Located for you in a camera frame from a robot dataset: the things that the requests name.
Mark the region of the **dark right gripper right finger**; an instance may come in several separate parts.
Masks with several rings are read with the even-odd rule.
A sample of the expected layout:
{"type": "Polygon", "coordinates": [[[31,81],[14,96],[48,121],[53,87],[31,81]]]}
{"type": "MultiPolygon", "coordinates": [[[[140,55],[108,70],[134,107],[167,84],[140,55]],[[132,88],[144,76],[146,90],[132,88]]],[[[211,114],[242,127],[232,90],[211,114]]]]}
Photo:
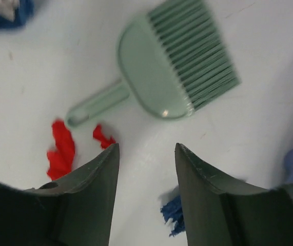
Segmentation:
{"type": "Polygon", "coordinates": [[[175,147],[189,245],[293,245],[293,184],[267,190],[175,147]]]}

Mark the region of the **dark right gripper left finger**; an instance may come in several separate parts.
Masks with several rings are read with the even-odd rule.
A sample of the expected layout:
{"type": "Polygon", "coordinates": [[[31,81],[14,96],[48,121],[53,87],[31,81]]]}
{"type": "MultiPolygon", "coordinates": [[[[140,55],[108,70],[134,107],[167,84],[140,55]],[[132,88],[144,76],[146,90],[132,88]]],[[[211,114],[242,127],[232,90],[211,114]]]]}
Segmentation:
{"type": "Polygon", "coordinates": [[[38,189],[0,183],[0,245],[108,245],[119,145],[38,189]]]}

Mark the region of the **green hand brush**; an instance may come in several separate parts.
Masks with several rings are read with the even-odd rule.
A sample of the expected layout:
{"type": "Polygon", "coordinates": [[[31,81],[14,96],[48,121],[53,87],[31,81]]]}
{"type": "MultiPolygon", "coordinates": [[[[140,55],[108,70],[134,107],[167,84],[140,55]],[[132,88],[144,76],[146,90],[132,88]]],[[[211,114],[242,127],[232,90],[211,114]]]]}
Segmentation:
{"type": "Polygon", "coordinates": [[[76,128],[133,96],[157,118],[192,115],[240,81],[207,4],[164,1],[123,30],[116,60],[117,84],[72,108],[76,128]]]}

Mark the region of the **blue and white paper pile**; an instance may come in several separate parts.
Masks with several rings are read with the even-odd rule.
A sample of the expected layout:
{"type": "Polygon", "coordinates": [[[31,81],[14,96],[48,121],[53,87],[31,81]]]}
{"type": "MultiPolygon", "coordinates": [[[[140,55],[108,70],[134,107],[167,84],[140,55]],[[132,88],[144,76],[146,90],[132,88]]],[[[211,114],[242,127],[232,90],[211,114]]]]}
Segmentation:
{"type": "Polygon", "coordinates": [[[0,30],[20,28],[33,14],[32,0],[0,0],[0,30]]]}

